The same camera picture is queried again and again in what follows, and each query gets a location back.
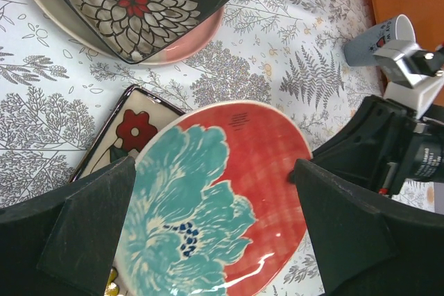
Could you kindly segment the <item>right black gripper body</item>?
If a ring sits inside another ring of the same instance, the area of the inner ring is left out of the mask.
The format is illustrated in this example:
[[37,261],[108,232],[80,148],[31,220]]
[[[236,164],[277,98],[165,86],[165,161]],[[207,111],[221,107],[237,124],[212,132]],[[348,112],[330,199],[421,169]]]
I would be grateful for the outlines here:
[[443,180],[443,123],[435,119],[408,123],[397,137],[387,163],[384,194],[397,195],[405,180]]

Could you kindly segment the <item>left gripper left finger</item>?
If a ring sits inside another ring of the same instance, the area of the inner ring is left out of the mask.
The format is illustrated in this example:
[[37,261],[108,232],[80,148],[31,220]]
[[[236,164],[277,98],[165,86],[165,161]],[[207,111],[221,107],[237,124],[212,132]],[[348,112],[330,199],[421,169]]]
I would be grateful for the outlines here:
[[124,157],[1,209],[1,294],[103,295],[135,176]]

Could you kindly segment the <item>red and teal round plate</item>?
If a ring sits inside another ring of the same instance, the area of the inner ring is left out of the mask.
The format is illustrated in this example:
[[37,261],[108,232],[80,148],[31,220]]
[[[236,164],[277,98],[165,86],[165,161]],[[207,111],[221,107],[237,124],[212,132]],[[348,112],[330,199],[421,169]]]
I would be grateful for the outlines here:
[[127,295],[256,295],[306,224],[289,179],[311,150],[294,122],[255,101],[216,103],[155,135],[114,260]]

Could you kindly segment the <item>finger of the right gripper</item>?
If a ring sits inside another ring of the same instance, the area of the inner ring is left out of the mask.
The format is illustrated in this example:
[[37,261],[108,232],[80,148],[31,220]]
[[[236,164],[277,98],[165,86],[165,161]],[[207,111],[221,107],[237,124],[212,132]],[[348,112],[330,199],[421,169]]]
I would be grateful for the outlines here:
[[371,95],[350,121],[313,151],[310,161],[324,170],[379,194],[398,194],[406,176],[398,172],[416,113],[391,99]]

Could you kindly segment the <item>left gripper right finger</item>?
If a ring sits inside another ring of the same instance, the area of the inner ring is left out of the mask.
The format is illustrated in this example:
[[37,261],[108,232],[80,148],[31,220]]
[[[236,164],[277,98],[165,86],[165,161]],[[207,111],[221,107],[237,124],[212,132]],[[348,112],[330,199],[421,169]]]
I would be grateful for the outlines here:
[[326,295],[442,295],[443,215],[299,159],[295,183]]

